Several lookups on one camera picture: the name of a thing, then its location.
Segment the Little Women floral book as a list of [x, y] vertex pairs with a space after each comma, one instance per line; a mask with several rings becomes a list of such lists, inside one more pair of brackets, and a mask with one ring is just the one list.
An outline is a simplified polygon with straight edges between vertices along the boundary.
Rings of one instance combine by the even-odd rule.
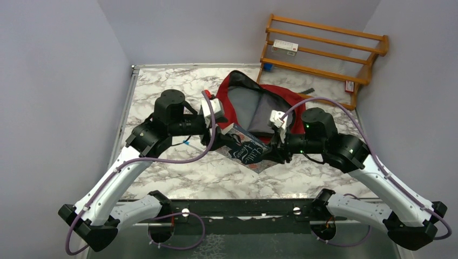
[[267, 145], [236, 123], [221, 130], [221, 139], [225, 144], [217, 150], [219, 154], [258, 174], [277, 164], [263, 160], [261, 155], [267, 151]]

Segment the red student backpack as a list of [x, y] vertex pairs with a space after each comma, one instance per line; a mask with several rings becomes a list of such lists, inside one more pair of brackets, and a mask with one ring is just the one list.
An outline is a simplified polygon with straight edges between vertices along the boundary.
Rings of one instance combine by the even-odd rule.
[[216, 97], [221, 101], [227, 122], [219, 122], [225, 129], [235, 123], [260, 139], [269, 143], [273, 136], [268, 123], [273, 110], [286, 112], [304, 100], [291, 90], [269, 84], [259, 85], [246, 74], [234, 70], [220, 84]]

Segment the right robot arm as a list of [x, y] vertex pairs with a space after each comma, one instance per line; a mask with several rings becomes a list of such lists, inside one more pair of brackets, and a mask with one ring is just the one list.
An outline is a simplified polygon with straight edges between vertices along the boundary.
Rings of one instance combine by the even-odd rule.
[[319, 154], [322, 163], [357, 179], [380, 199], [368, 203], [323, 189], [313, 200], [310, 212], [320, 220], [345, 217], [385, 232], [397, 245], [416, 251], [437, 239], [436, 223], [447, 206], [422, 198], [387, 170], [360, 138], [339, 133], [333, 117], [321, 108], [306, 110], [301, 120], [303, 134], [288, 130], [285, 112], [272, 111], [269, 126], [274, 130], [264, 159], [289, 162], [293, 155]]

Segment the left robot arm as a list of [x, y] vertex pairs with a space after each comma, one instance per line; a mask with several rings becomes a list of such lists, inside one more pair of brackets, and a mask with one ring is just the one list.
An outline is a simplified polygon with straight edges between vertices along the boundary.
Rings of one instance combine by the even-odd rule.
[[178, 90], [166, 90], [156, 100], [153, 113], [136, 126], [118, 157], [95, 184], [73, 205], [63, 205], [58, 214], [69, 225], [66, 239], [77, 234], [95, 252], [108, 247], [126, 227], [147, 219], [173, 221], [171, 201], [154, 191], [140, 200], [117, 206], [134, 180], [172, 146], [174, 137], [199, 135], [207, 150], [213, 147], [217, 124], [225, 120], [221, 101], [203, 91], [199, 111]]

